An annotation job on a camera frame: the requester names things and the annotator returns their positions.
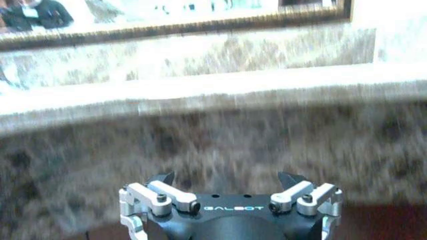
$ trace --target dark suit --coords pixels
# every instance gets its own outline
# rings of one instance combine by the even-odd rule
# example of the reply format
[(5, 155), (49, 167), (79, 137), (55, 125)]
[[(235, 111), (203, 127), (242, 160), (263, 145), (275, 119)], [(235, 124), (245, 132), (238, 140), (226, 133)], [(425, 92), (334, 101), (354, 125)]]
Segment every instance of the dark suit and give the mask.
[(34, 9), (38, 12), (38, 17), (26, 16), (22, 6), (9, 8), (2, 14), (6, 26), (18, 31), (30, 31), (33, 26), (55, 29), (67, 27), (74, 22), (67, 9), (55, 0), (43, 0)]

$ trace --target marble countertop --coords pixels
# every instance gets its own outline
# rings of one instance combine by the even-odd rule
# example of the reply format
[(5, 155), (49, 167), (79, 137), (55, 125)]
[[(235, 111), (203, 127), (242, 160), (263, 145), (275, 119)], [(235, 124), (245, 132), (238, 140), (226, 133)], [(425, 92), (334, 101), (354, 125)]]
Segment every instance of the marble countertop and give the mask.
[(426, 80), (426, 63), (420, 62), (35, 88), (0, 96), (0, 136), (126, 116), (422, 101)]

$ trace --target marble backsplash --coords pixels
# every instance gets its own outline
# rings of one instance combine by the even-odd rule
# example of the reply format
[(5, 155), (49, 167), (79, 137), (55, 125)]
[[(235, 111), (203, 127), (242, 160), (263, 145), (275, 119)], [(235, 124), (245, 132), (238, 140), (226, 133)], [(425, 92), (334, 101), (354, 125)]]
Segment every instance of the marble backsplash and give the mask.
[(21, 89), (373, 62), (377, 30), (330, 24), (0, 53)]
[(119, 188), (177, 172), (203, 193), (281, 191), (278, 171), (352, 204), (427, 201), (427, 105), (129, 117), (0, 139), (2, 239), (61, 239), (119, 220)]

